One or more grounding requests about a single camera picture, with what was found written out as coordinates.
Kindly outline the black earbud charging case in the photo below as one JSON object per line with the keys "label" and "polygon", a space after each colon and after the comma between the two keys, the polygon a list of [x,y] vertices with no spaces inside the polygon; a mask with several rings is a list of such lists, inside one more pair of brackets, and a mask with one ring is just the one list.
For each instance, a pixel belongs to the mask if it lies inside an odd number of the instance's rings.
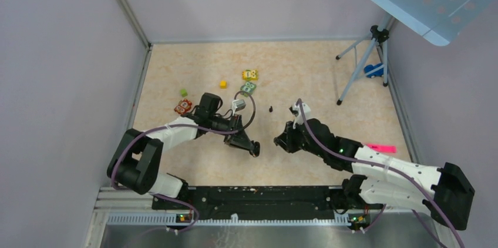
{"label": "black earbud charging case", "polygon": [[252,141],[252,148],[250,150],[250,154],[253,157],[259,157],[260,155],[260,143],[257,141]]}

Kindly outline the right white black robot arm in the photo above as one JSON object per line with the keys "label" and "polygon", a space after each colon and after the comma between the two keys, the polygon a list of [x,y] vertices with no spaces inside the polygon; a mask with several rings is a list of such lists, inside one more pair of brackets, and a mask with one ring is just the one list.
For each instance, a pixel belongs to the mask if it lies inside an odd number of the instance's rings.
{"label": "right white black robot arm", "polygon": [[355,140],[335,136],[318,119],[285,124],[273,139],[288,153],[303,150],[338,171],[351,173],[342,184],[348,206],[384,203],[429,215],[438,223],[466,230],[475,189],[455,164],[425,166],[384,155]]}

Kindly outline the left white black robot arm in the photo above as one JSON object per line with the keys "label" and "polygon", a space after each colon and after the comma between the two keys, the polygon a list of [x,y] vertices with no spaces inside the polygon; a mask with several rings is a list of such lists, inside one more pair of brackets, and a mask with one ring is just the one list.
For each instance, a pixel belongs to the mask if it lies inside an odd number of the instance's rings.
{"label": "left white black robot arm", "polygon": [[185,190],[187,182],[159,172],[163,152],[211,132],[224,136],[224,143],[229,147],[246,150],[253,157],[259,156],[260,143],[248,137],[247,126],[242,123],[241,115],[235,113],[243,105],[243,100],[233,100],[233,114],[224,118],[217,113],[222,99],[204,93],[193,111],[180,115],[171,123],[144,132],[128,129],[107,168],[112,187],[129,189],[140,195],[162,195],[173,208],[185,207],[189,199]]}

